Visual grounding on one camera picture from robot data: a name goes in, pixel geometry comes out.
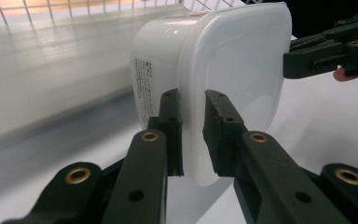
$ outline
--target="metal rack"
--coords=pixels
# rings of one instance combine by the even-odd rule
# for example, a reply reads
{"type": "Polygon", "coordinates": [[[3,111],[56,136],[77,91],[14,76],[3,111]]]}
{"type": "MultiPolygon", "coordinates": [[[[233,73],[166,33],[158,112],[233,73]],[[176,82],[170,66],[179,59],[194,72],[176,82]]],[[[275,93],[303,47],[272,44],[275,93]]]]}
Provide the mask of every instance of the metal rack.
{"type": "Polygon", "coordinates": [[[19,22],[73,18],[80,15],[109,13],[121,10],[134,10],[140,7],[158,7],[181,4],[189,10],[216,10],[225,7],[236,7],[262,0],[0,0],[0,25],[19,22]]]}

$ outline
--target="plastic container lid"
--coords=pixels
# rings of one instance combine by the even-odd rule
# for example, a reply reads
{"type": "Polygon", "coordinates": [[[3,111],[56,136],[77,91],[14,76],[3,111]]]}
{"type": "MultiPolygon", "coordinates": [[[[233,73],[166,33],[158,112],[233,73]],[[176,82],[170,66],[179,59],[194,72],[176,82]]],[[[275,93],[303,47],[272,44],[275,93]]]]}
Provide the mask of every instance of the plastic container lid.
{"type": "Polygon", "coordinates": [[[265,131],[276,112],[281,93],[282,56],[289,50],[291,38],[290,12],[285,4],[259,4],[199,14],[191,20],[177,16],[162,21],[157,23],[171,22],[172,31],[181,32],[182,37],[177,41],[168,37],[171,46],[164,46],[161,39],[167,36],[162,37],[155,30],[157,40],[145,37],[143,34],[147,31],[140,32],[134,40],[131,71],[138,113],[144,122],[145,108],[155,106],[154,114],[149,115],[157,116],[159,105],[156,102],[160,95],[175,87],[179,89],[185,176],[207,186],[218,176],[213,172],[202,135],[205,91],[221,91],[236,106],[249,130],[265,131]],[[137,49],[145,42],[156,41],[151,44],[151,52],[137,49]],[[146,74],[145,80],[152,84],[142,84],[140,69],[132,66],[137,61],[139,67],[140,58],[151,64],[150,74],[144,71],[143,75],[146,74]],[[163,74],[158,73],[159,64],[165,66],[163,74]],[[149,94],[150,99],[154,97],[154,105],[137,97],[147,98],[145,88],[141,90],[144,86],[154,88],[149,94]]]}

